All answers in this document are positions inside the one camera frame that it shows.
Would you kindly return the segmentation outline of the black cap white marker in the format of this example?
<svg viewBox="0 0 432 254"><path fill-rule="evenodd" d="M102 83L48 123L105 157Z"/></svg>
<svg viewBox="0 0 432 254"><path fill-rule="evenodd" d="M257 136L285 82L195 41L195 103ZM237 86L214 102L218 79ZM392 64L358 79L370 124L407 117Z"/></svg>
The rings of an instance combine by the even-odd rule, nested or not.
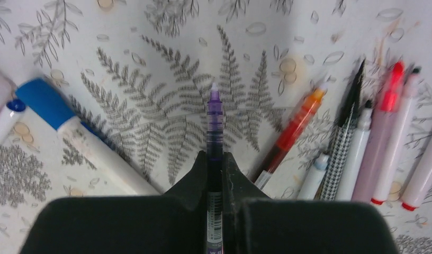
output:
<svg viewBox="0 0 432 254"><path fill-rule="evenodd" d="M350 148L341 176L336 201L350 201L357 181L358 173L362 164L365 149L370 135L373 103L367 100L359 117L357 128L354 131Z"/></svg>

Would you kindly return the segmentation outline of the green cap pen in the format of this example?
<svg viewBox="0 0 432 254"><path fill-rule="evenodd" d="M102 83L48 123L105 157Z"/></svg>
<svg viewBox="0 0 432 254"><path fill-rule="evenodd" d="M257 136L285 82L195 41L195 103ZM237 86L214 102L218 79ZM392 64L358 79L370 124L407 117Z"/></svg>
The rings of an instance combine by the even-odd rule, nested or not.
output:
<svg viewBox="0 0 432 254"><path fill-rule="evenodd" d="M326 174L329 156L321 153L309 169L297 200L313 200Z"/></svg>

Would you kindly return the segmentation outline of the houndstooth pattern pen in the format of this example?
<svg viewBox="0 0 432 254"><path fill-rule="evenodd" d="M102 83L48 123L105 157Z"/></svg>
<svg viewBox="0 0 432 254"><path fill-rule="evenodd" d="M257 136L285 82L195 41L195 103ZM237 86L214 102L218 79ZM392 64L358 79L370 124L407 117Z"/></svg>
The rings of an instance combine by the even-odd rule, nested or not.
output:
<svg viewBox="0 0 432 254"><path fill-rule="evenodd" d="M332 201L336 196L350 143L359 118L359 104L361 102L364 66L365 60L361 62L340 110L335 129L335 138L330 148L330 158L327 165L327 171L322 182L319 196L321 201Z"/></svg>

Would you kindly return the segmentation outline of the orange red ink pen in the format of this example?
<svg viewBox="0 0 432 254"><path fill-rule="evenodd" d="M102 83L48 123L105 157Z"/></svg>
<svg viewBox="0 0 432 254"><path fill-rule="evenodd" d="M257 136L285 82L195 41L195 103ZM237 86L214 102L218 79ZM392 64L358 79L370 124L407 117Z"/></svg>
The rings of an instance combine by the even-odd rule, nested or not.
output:
<svg viewBox="0 0 432 254"><path fill-rule="evenodd" d="M288 125L255 171L254 185L260 190L264 188L272 174L314 118L322 104L322 99L326 95L328 87L329 83L326 81L303 100L300 109L293 114Z"/></svg>

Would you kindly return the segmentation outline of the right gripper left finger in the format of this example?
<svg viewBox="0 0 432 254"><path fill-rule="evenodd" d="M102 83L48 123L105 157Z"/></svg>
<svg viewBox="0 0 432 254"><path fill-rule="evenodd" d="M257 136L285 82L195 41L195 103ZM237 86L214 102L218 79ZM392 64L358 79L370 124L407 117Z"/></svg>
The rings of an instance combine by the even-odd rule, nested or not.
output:
<svg viewBox="0 0 432 254"><path fill-rule="evenodd" d="M206 154L155 196L59 198L44 207L20 253L205 253Z"/></svg>

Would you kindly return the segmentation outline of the blue cap white marker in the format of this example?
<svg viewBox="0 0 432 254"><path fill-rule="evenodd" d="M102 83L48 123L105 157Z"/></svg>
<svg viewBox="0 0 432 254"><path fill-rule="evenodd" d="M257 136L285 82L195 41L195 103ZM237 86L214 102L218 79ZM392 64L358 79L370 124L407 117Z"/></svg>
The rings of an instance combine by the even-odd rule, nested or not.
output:
<svg viewBox="0 0 432 254"><path fill-rule="evenodd" d="M61 94L41 78L19 86L15 94L127 195L159 195L123 158L89 130Z"/></svg>

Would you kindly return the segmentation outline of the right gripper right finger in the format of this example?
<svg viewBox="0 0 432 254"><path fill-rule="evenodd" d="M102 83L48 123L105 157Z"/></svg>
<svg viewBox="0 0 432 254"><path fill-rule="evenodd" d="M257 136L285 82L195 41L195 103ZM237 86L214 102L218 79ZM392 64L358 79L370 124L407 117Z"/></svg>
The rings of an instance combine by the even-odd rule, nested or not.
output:
<svg viewBox="0 0 432 254"><path fill-rule="evenodd" d="M268 197L223 157L225 253L397 253L385 220L355 202Z"/></svg>

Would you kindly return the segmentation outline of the translucent pink pen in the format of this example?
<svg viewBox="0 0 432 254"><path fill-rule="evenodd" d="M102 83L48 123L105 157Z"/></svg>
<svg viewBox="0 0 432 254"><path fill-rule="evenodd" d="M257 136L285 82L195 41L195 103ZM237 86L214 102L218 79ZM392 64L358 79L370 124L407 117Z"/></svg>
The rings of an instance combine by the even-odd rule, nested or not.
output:
<svg viewBox="0 0 432 254"><path fill-rule="evenodd" d="M371 132L365 149L352 201L369 203L375 191L385 151L399 109L405 66L397 61L386 76L374 106Z"/></svg>

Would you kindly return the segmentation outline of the purple ink gel pen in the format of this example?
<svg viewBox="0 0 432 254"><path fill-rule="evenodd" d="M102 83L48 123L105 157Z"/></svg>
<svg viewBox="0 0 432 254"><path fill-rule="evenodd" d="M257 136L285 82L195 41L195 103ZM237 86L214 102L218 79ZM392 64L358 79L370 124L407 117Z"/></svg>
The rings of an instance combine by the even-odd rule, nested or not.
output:
<svg viewBox="0 0 432 254"><path fill-rule="evenodd" d="M206 165L208 194L206 207L206 253L223 253L223 106L216 83L213 83L210 89L207 121Z"/></svg>

